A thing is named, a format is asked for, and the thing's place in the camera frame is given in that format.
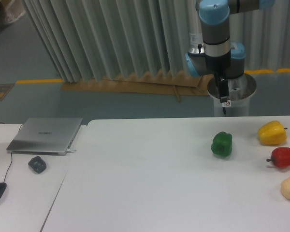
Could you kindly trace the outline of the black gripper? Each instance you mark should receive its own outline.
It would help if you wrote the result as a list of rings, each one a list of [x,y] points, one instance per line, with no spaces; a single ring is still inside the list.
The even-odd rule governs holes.
[[[214,74],[215,83],[218,88],[219,100],[225,103],[229,96],[228,79],[225,76],[225,70],[231,65],[231,54],[224,54],[219,57],[212,57],[205,54],[205,63],[208,70],[216,72]]]

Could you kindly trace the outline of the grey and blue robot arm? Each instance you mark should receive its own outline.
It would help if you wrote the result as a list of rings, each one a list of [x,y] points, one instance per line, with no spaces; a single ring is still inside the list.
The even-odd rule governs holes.
[[[240,43],[232,43],[230,15],[257,10],[259,0],[198,0],[203,42],[186,53],[190,75],[214,75],[217,98],[223,106],[232,101],[231,80],[244,75],[246,53]]]

